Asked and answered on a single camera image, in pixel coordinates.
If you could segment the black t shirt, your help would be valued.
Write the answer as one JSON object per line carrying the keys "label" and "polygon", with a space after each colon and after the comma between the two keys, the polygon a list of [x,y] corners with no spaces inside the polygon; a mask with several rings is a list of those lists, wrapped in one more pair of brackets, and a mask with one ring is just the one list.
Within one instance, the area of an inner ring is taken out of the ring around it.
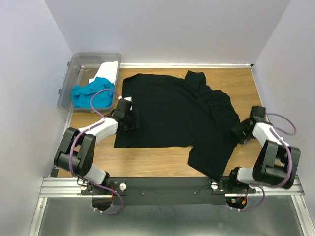
{"label": "black t shirt", "polygon": [[191,147],[188,165],[220,180],[237,146],[232,128],[240,123],[230,97],[206,84],[205,74],[184,78],[136,74],[123,80],[122,96],[131,97],[139,127],[118,132],[116,148]]}

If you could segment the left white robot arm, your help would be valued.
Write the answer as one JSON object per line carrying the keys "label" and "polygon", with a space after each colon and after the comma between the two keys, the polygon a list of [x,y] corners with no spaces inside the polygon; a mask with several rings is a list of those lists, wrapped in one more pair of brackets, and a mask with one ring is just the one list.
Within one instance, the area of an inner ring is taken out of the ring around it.
{"label": "left white robot arm", "polygon": [[54,165],[82,178],[96,193],[104,194],[111,188],[110,175],[93,164],[96,144],[108,136],[136,130],[138,127],[138,111],[133,107],[132,98],[119,97],[116,108],[98,122],[80,129],[66,129]]}

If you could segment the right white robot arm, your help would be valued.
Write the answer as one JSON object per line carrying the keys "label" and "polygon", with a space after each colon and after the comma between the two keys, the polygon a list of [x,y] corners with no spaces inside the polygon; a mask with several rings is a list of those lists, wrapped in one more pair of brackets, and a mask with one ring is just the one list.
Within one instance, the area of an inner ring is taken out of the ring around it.
{"label": "right white robot arm", "polygon": [[232,128],[239,143],[257,139],[261,151],[251,168],[236,167],[221,182],[233,193],[254,186],[290,189],[301,155],[297,147],[291,146],[266,120],[258,117],[248,118]]}

